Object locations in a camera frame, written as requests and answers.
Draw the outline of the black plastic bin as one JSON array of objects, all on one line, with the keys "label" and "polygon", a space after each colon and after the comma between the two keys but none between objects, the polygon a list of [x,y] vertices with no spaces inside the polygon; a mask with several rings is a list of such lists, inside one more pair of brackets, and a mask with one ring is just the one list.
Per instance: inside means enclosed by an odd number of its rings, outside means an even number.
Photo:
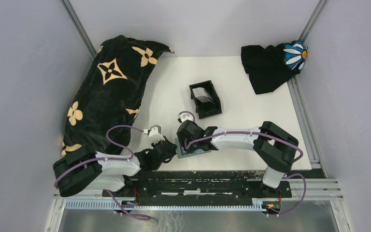
[{"label": "black plastic bin", "polygon": [[199,119],[222,114],[221,100],[211,80],[189,85]]}]

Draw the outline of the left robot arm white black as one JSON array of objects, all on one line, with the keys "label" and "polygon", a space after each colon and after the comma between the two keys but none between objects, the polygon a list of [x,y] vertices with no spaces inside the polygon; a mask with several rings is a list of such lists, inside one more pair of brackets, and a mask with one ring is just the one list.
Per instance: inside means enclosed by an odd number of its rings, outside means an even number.
[{"label": "left robot arm white black", "polygon": [[177,145],[168,140],[134,155],[118,156],[82,147],[53,164],[55,187],[61,197],[70,197],[83,190],[110,190],[120,196],[131,194],[133,184],[126,176],[140,171],[158,170],[176,155]]}]

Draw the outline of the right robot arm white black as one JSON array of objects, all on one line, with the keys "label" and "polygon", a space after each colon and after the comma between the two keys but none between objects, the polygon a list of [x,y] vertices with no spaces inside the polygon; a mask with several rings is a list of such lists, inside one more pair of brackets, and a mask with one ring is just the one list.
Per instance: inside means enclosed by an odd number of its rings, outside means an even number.
[{"label": "right robot arm white black", "polygon": [[259,185],[265,197],[272,197],[279,191],[284,175],[303,156],[299,141],[270,121],[263,122],[260,127],[228,130],[215,126],[203,129],[196,122],[186,120],[181,123],[176,135],[182,155],[225,149],[256,152],[267,165]]}]

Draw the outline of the green leather card holder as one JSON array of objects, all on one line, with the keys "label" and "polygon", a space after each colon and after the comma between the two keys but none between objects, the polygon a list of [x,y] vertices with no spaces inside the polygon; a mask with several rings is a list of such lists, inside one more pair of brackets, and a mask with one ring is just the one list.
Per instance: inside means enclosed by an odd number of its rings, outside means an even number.
[{"label": "green leather card holder", "polygon": [[189,157],[193,157],[193,156],[197,156],[197,155],[202,155],[202,154],[205,154],[205,153],[209,153],[210,152],[210,151],[203,151],[202,149],[199,149],[199,150],[193,151],[191,153],[187,153],[184,150],[184,148],[181,146],[178,138],[175,138],[175,144],[177,145],[177,157],[179,159],[189,158]]}]

